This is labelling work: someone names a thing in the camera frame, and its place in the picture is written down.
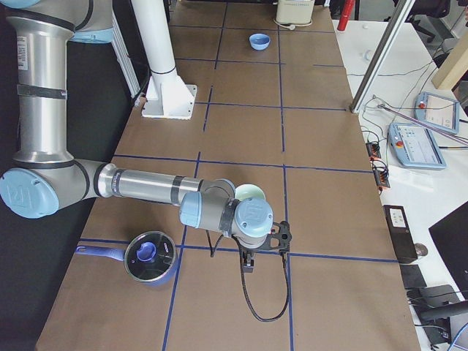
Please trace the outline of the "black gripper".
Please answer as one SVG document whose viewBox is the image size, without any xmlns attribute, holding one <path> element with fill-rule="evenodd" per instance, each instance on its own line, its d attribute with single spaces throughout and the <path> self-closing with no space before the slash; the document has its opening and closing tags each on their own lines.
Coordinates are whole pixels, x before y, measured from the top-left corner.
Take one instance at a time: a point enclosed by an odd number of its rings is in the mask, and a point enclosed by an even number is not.
<svg viewBox="0 0 468 351">
<path fill-rule="evenodd" d="M 290 223 L 281 221 L 274 222 L 271 232 L 265 237 L 265 241 L 257 248 L 250 249 L 244 244 L 240 244 L 240 263 L 242 273 L 252 273 L 254 270 L 254 255 L 257 252 L 276 252 L 283 260 L 287 259 L 290 252 L 290 242 L 292 234 Z"/>
</svg>

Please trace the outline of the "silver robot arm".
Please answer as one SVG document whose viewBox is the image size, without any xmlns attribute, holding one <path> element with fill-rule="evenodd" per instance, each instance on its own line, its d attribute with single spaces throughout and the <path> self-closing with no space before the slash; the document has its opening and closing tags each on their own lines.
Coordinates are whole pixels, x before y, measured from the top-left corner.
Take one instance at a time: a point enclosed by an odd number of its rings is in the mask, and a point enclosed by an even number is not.
<svg viewBox="0 0 468 351">
<path fill-rule="evenodd" d="M 125 170 L 76 159 L 67 149 L 67 44 L 113 40 L 111 1 L 6 1 L 17 34 L 20 147 L 1 177 L 1 198 L 16 214 L 36 219 L 93 197 L 128 197 L 175 205 L 181 222 L 233 239 L 244 272 L 259 251 L 282 257 L 291 241 L 262 198 L 241 200 L 225 179 L 207 181 Z"/>
</svg>

